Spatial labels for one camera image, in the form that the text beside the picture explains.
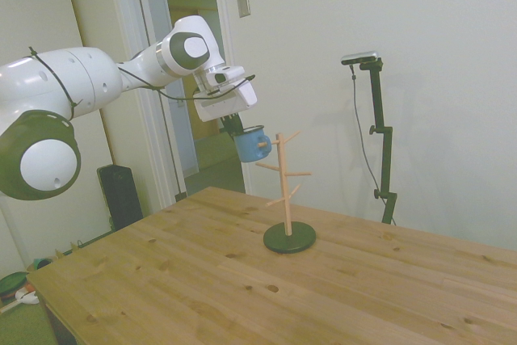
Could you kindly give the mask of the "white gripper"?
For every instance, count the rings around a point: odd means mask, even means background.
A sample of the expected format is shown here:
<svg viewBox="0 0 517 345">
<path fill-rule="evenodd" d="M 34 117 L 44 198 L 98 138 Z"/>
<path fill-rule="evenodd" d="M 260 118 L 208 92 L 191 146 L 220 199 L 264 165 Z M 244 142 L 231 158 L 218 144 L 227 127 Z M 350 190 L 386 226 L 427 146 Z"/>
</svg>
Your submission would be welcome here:
<svg viewBox="0 0 517 345">
<path fill-rule="evenodd" d="M 252 108 L 258 102 L 251 82 L 247 79 L 222 86 L 212 95 L 203 91 L 195 94 L 193 98 L 199 118 L 203 122 L 221 118 L 224 130 L 231 137 L 243 132 L 242 120 L 238 113 Z"/>
</svg>

